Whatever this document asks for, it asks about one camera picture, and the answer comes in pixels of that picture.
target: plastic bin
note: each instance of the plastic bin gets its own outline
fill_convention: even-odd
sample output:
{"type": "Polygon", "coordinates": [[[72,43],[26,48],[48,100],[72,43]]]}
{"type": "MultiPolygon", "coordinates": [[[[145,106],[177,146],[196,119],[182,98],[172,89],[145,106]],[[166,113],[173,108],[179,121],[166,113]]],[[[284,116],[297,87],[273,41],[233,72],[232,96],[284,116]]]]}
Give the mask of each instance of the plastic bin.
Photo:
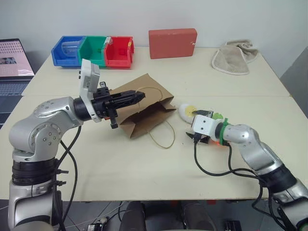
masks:
{"type": "Polygon", "coordinates": [[[133,53],[133,37],[108,37],[104,48],[106,66],[129,68],[133,53]]]}
{"type": "Polygon", "coordinates": [[[77,51],[81,41],[71,41],[71,42],[63,42],[62,43],[62,51],[66,56],[74,57],[76,54],[78,55],[77,51]]]}
{"type": "Polygon", "coordinates": [[[86,36],[78,50],[78,59],[88,59],[98,66],[106,66],[104,59],[104,43],[106,36],[86,36]]]}
{"type": "Polygon", "coordinates": [[[84,36],[62,36],[57,44],[51,50],[53,65],[55,66],[81,66],[81,61],[78,59],[78,48],[82,41],[84,40],[84,36]],[[81,41],[76,49],[76,53],[71,53],[70,56],[64,54],[62,49],[62,43],[64,42],[73,42],[73,41],[81,41]]]}

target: white cloth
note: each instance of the white cloth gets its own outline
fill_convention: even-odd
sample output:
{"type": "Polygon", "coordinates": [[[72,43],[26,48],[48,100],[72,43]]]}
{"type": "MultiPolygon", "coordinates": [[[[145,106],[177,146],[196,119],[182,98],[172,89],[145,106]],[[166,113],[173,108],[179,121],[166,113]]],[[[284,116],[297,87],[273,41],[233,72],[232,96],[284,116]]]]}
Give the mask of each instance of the white cloth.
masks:
{"type": "Polygon", "coordinates": [[[248,39],[226,42],[212,59],[214,69],[230,75],[247,75],[247,63],[256,59],[258,50],[248,39]]]}

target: laptop keyboard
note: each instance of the laptop keyboard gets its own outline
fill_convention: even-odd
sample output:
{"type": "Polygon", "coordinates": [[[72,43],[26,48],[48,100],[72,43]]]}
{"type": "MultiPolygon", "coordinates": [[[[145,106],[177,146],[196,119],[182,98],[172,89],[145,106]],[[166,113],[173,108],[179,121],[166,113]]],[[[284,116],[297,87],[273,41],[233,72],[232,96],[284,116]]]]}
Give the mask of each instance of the laptop keyboard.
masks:
{"type": "Polygon", "coordinates": [[[0,83],[0,96],[21,95],[27,83],[0,83]]]}

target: cable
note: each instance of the cable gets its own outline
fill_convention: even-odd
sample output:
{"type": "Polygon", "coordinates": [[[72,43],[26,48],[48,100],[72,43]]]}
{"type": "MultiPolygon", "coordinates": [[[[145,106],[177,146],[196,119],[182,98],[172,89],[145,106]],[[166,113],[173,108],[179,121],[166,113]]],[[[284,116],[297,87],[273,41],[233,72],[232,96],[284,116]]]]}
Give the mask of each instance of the cable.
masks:
{"type": "Polygon", "coordinates": [[[268,191],[269,191],[269,212],[270,212],[271,216],[273,217],[274,221],[275,221],[283,230],[285,230],[285,226],[282,225],[282,224],[278,221],[277,217],[276,217],[275,214],[274,214],[274,211],[273,211],[273,204],[272,204],[273,194],[270,192],[269,189],[268,189],[268,191]]]}
{"type": "Polygon", "coordinates": [[[58,163],[56,165],[56,170],[59,168],[60,164],[62,163],[62,161],[66,157],[67,153],[71,150],[71,148],[75,144],[76,140],[78,139],[78,137],[80,135],[80,132],[81,132],[81,126],[78,127],[77,133],[76,133],[75,137],[73,138],[72,142],[70,143],[68,148],[65,150],[65,152],[62,154],[61,158],[58,160],[58,163]]]}
{"type": "Polygon", "coordinates": [[[112,218],[114,218],[116,215],[120,215],[120,213],[122,213],[122,212],[126,212],[126,210],[121,210],[121,211],[118,211],[116,214],[113,214],[113,215],[107,220],[106,224],[107,224],[112,218]]]}
{"type": "Polygon", "coordinates": [[[119,221],[121,222],[122,219],[120,217],[120,207],[117,209],[117,215],[118,215],[118,218],[119,218],[119,221]]]}
{"type": "Polygon", "coordinates": [[[59,229],[58,230],[66,231],[64,222],[62,220],[61,212],[60,212],[59,202],[58,202],[56,176],[54,176],[54,182],[55,183],[54,183],[53,188],[52,188],[52,190],[53,190],[53,205],[54,205],[54,209],[55,209],[55,212],[56,212],[56,216],[57,216],[58,221],[59,221],[59,229]]]}
{"type": "MultiPolygon", "coordinates": [[[[54,187],[53,187],[53,199],[54,199],[54,204],[57,207],[56,208],[56,213],[57,213],[57,217],[58,217],[59,225],[60,225],[58,231],[61,231],[61,230],[62,231],[66,231],[65,226],[64,226],[64,220],[65,220],[65,218],[67,216],[68,210],[69,210],[72,202],[70,200],[70,203],[69,203],[69,205],[68,205],[68,207],[67,207],[67,209],[65,211],[65,214],[64,214],[65,218],[63,219],[62,216],[61,216],[60,210],[59,210],[59,203],[60,202],[58,201],[58,197],[56,196],[56,194],[57,194],[57,185],[56,185],[56,182],[57,182],[57,180],[56,180],[57,179],[57,177],[56,177],[57,170],[59,169],[59,166],[62,163],[62,161],[64,160],[64,158],[66,157],[66,155],[70,152],[70,149],[74,146],[76,140],[78,139],[78,137],[80,135],[80,132],[81,132],[81,126],[78,127],[77,133],[76,133],[75,137],[73,138],[72,142],[70,143],[70,145],[67,148],[65,148],[65,151],[62,154],[61,158],[58,160],[57,165],[55,167],[55,171],[54,171],[54,183],[55,184],[54,184],[54,187]]],[[[71,158],[72,158],[72,160],[74,162],[75,174],[76,174],[77,173],[77,165],[75,165],[76,164],[76,160],[75,160],[75,158],[73,157],[73,155],[71,153],[70,153],[70,156],[71,156],[71,158]]],[[[74,197],[73,193],[75,194],[75,189],[76,189],[76,186],[75,186],[75,188],[73,188],[71,199],[72,199],[72,197],[74,197]]]]}
{"type": "Polygon", "coordinates": [[[73,219],[71,219],[69,215],[67,215],[67,217],[68,217],[68,218],[70,219],[70,221],[75,225],[76,229],[78,229],[79,231],[81,231],[80,228],[78,228],[78,227],[76,226],[76,223],[73,221],[73,219]]]}
{"type": "MultiPolygon", "coordinates": [[[[60,141],[60,144],[64,147],[65,150],[67,150],[67,147],[66,145],[63,143],[63,141],[60,141]]],[[[71,157],[73,163],[74,163],[74,169],[75,169],[75,180],[74,180],[74,186],[73,186],[73,190],[72,190],[72,194],[71,194],[71,198],[68,202],[68,205],[67,205],[67,208],[66,208],[66,211],[63,215],[63,222],[65,221],[66,219],[66,216],[68,214],[68,210],[70,209],[71,205],[72,205],[72,202],[73,202],[73,198],[74,198],[74,195],[75,195],[75,191],[76,191],[76,186],[77,186],[77,180],[78,180],[78,169],[77,169],[77,162],[76,162],[76,159],[74,158],[73,154],[71,153],[71,151],[68,151],[68,154],[69,156],[71,157]]]]}
{"type": "Polygon", "coordinates": [[[9,207],[9,206],[7,205],[7,206],[5,206],[5,207],[2,207],[2,208],[0,208],[0,210],[3,210],[3,209],[5,209],[5,208],[7,208],[7,207],[9,207]]]}
{"type": "MultiPolygon", "coordinates": [[[[229,158],[228,158],[228,167],[229,167],[229,170],[233,170],[232,169],[232,166],[231,166],[231,157],[232,157],[232,147],[229,143],[226,143],[226,146],[229,147],[229,158]]],[[[250,169],[247,169],[247,168],[243,168],[243,171],[248,171],[248,172],[251,172],[254,174],[254,172],[250,169]]],[[[246,175],[246,174],[241,174],[241,173],[237,173],[237,172],[233,172],[234,175],[237,175],[237,176],[241,176],[241,177],[250,177],[250,175],[246,175]]],[[[274,218],[270,213],[266,212],[266,211],[263,211],[262,209],[259,209],[256,207],[257,203],[259,203],[259,201],[261,200],[261,197],[263,195],[263,187],[262,185],[260,184],[260,191],[259,191],[259,195],[258,197],[256,198],[256,200],[251,204],[252,208],[255,209],[256,211],[264,214],[264,215],[267,215],[271,218],[274,218]]]]}
{"type": "MultiPolygon", "coordinates": [[[[101,215],[101,216],[96,217],[96,218],[92,218],[92,219],[90,219],[90,220],[85,220],[85,221],[83,221],[83,222],[81,222],[81,223],[78,223],[78,224],[76,224],[76,225],[77,225],[77,226],[78,226],[78,225],[82,225],[82,224],[87,223],[87,222],[89,222],[89,221],[91,221],[91,220],[93,220],[93,219],[104,218],[104,217],[108,216],[109,214],[113,213],[114,211],[116,211],[119,207],[122,207],[123,205],[125,205],[125,202],[124,202],[122,205],[120,205],[120,206],[116,207],[115,209],[111,210],[111,211],[110,211],[109,213],[107,213],[107,214],[101,215]]],[[[65,228],[71,228],[71,227],[74,227],[74,225],[66,226],[65,228]]]]}
{"type": "Polygon", "coordinates": [[[106,208],[111,204],[111,201],[106,205],[106,207],[99,213],[98,217],[106,210],[106,208]]]}
{"type": "MultiPolygon", "coordinates": [[[[195,160],[195,163],[197,164],[197,166],[199,167],[199,169],[201,171],[203,171],[205,174],[208,174],[210,176],[213,176],[213,177],[221,177],[221,176],[225,176],[225,175],[228,175],[230,173],[234,173],[236,171],[244,171],[245,168],[236,168],[236,169],[232,169],[232,170],[229,170],[227,172],[223,172],[223,173],[212,173],[212,172],[209,172],[209,171],[206,171],[204,168],[201,167],[201,165],[199,164],[198,160],[197,160],[197,142],[194,142],[194,160],[195,160]]],[[[257,179],[257,180],[261,180],[259,177],[257,176],[251,176],[251,175],[245,175],[245,177],[249,177],[249,178],[254,178],[254,179],[257,179]]]]}
{"type": "MultiPolygon", "coordinates": [[[[195,162],[197,164],[197,166],[200,168],[201,171],[203,171],[204,173],[210,175],[210,176],[225,176],[227,174],[230,174],[230,173],[233,173],[234,175],[237,175],[237,176],[241,176],[241,177],[248,177],[248,178],[254,178],[254,179],[257,179],[259,180],[259,184],[260,182],[264,182],[263,179],[261,179],[260,177],[258,176],[252,176],[252,175],[247,175],[247,174],[241,174],[241,173],[237,173],[237,171],[247,171],[247,172],[250,172],[250,173],[253,173],[254,172],[250,169],[247,169],[247,168],[236,168],[236,169],[233,169],[232,166],[231,166],[231,157],[232,157],[232,147],[229,143],[226,143],[225,146],[228,146],[229,147],[229,158],[228,158],[228,167],[229,167],[229,171],[227,172],[224,172],[224,173],[211,173],[211,172],[208,172],[206,171],[205,169],[203,169],[200,164],[198,163],[198,160],[197,160],[197,143],[198,141],[195,141],[194,142],[194,159],[195,159],[195,162]]],[[[257,199],[251,204],[252,208],[255,209],[256,211],[262,213],[262,214],[265,214],[269,217],[272,217],[274,219],[274,221],[284,229],[284,226],[278,221],[278,220],[282,220],[281,218],[279,217],[276,217],[272,211],[272,204],[271,204],[271,195],[269,197],[269,211],[270,213],[267,213],[259,208],[256,207],[256,204],[261,200],[261,197],[263,195],[263,187],[262,185],[260,184],[260,192],[259,192],[259,195],[257,197],[257,199]]]]}
{"type": "MultiPolygon", "coordinates": [[[[229,143],[226,143],[225,146],[229,147],[228,167],[229,167],[229,170],[233,170],[232,167],[231,167],[232,147],[229,143]]],[[[240,169],[241,171],[247,171],[247,172],[250,172],[250,173],[255,175],[255,173],[251,169],[247,169],[247,168],[237,168],[237,169],[240,169]]],[[[237,175],[237,176],[241,176],[241,177],[250,177],[251,176],[251,175],[241,174],[241,173],[237,173],[237,172],[233,172],[233,174],[237,175]]]]}

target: red storage bin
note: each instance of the red storage bin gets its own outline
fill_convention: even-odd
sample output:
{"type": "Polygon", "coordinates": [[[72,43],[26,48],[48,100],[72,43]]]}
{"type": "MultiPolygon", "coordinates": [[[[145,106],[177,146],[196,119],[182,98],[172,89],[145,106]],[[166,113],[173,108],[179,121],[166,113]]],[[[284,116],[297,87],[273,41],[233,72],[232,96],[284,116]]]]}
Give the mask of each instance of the red storage bin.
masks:
{"type": "Polygon", "coordinates": [[[106,66],[130,67],[134,53],[133,37],[111,36],[110,40],[107,39],[104,48],[106,66]]]}

